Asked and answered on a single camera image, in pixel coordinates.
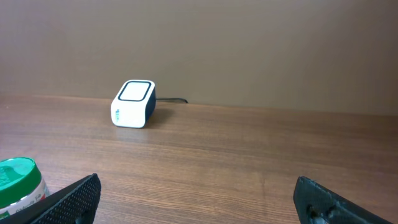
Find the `green container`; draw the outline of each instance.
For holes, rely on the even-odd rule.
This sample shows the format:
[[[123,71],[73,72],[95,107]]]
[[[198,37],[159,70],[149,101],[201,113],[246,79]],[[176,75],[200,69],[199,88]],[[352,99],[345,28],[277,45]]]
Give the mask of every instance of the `green container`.
[[[32,193],[41,180],[42,174],[31,158],[16,157],[1,161],[0,209],[10,206]]]

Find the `wood grain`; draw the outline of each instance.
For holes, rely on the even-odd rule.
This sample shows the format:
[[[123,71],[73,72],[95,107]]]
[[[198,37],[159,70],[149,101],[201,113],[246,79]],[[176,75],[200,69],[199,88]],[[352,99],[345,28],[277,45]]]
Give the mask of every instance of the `wood grain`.
[[[159,103],[117,128],[111,100],[0,96],[0,159],[33,157],[50,191],[98,173],[95,223],[298,223],[306,175],[398,222],[398,118]]]

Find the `black cable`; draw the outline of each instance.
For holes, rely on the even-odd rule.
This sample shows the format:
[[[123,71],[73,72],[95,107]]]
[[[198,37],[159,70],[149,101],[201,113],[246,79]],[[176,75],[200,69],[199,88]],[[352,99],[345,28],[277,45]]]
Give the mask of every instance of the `black cable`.
[[[156,98],[156,100],[181,100],[184,101],[185,103],[188,103],[188,100],[184,99],[184,98]]]

